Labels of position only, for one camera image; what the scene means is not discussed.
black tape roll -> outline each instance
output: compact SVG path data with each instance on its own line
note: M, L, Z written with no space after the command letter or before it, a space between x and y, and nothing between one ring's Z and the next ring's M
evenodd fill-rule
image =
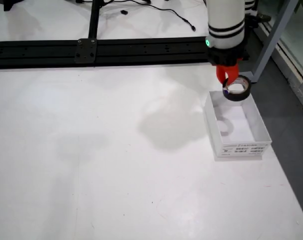
M228 78L222 84L222 93L228 100L233 102L243 101L251 94L252 83L247 77L239 75L238 78L231 84L241 84L244 88L244 91L241 92L234 92L232 90L229 90L228 87L231 85L226 86L227 81Z

white table surface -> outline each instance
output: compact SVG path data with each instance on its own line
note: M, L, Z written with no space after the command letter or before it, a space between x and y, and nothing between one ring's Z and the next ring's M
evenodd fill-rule
M153 1L197 32L167 12L109 6L98 36L202 36L201 1ZM89 8L0 5L0 41L86 37ZM201 99L220 89L206 64L0 70L0 240L303 240L272 148L215 160Z

open box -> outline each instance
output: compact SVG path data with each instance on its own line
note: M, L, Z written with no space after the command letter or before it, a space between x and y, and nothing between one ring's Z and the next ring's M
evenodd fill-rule
M261 156L272 143L252 95L235 102L210 91L204 112L218 157Z

black metal stand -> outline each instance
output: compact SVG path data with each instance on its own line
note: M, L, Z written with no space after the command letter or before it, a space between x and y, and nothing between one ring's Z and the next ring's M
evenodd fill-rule
M88 38L0 42L0 69L131 66L208 62L204 37L97 40L99 10L93 0Z

white cylindrical robot body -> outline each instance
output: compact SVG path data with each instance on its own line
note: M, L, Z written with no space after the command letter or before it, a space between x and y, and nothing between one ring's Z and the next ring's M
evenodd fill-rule
M207 0L206 44L217 49L239 45L245 34L245 0Z

